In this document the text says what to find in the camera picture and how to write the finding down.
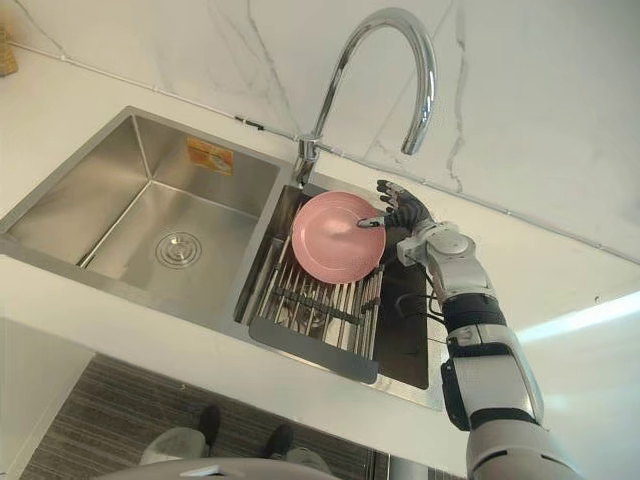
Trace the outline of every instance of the white cabinet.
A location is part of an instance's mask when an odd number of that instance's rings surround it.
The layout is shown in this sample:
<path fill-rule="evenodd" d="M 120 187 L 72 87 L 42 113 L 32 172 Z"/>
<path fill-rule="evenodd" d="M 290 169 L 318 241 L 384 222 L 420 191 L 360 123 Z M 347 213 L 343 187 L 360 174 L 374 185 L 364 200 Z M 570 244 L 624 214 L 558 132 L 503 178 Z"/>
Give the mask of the white cabinet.
<path fill-rule="evenodd" d="M 0 317 L 0 473 L 18 478 L 93 352 Z"/>

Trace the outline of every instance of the drain strainer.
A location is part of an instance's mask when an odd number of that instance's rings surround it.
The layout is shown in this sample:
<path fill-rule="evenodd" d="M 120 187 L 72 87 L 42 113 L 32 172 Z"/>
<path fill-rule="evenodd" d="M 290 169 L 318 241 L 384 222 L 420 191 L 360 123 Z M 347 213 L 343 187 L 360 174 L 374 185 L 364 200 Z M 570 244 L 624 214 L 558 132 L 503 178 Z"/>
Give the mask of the drain strainer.
<path fill-rule="evenodd" d="M 200 258 L 202 247 L 196 237 L 186 232 L 170 233 L 156 246 L 156 258 L 170 268 L 187 268 Z"/>

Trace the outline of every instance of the label sticker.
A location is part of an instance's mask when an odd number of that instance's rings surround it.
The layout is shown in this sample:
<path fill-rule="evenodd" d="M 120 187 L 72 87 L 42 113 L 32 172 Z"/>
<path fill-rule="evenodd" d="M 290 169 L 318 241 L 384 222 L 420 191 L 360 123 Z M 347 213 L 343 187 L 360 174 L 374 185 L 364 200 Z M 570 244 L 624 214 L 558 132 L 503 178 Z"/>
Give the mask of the label sticker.
<path fill-rule="evenodd" d="M 207 143 L 196 137 L 187 137 L 187 150 L 191 163 L 222 175 L 233 175 L 233 151 Z"/>

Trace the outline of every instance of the black shoe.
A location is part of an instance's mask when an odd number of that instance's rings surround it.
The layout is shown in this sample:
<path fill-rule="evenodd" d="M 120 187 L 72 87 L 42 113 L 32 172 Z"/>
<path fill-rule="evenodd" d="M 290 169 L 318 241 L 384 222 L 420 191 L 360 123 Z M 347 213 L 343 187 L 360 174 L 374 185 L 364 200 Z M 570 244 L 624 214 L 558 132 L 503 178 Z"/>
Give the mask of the black shoe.
<path fill-rule="evenodd" d="M 200 414 L 198 431 L 204 435 L 209 452 L 211 452 L 213 444 L 216 443 L 218 430 L 220 430 L 220 409 L 217 405 L 207 405 Z"/>
<path fill-rule="evenodd" d="M 262 451 L 263 458 L 284 457 L 293 444 L 293 428 L 282 424 L 274 430 Z"/>

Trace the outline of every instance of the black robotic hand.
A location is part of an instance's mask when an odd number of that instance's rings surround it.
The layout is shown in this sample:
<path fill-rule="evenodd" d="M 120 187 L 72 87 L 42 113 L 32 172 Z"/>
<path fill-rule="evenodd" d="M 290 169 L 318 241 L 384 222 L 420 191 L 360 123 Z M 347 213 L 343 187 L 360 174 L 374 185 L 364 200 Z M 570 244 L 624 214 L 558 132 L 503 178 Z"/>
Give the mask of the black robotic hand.
<path fill-rule="evenodd" d="M 359 227 L 404 227 L 412 232 L 420 222 L 433 221 L 427 207 L 400 185 L 378 180 L 377 190 L 384 194 L 380 200 L 390 205 L 387 207 L 388 215 L 362 219 L 358 222 Z"/>

